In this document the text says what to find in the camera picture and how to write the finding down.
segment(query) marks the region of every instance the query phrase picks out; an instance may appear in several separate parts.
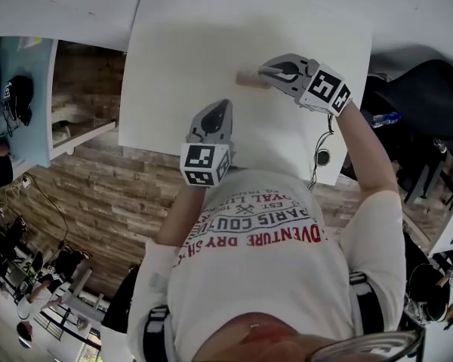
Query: chair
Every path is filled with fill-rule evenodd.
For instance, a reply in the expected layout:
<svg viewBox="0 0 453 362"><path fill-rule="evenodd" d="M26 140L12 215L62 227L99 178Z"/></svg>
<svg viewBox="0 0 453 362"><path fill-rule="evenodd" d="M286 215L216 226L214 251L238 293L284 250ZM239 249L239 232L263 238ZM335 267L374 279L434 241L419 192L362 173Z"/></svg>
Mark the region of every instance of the chair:
<svg viewBox="0 0 453 362"><path fill-rule="evenodd" d="M419 196L429 197L440 177L453 193L453 182L442 172L446 153L433 143L439 139L453 156L453 67L449 63L430 60L391 82L368 77L361 112L368 122L376 114L389 112L402 117L374 132L391 161L401 167L398 184L408 192L406 204ZM352 177L350 169L342 173Z"/></svg>

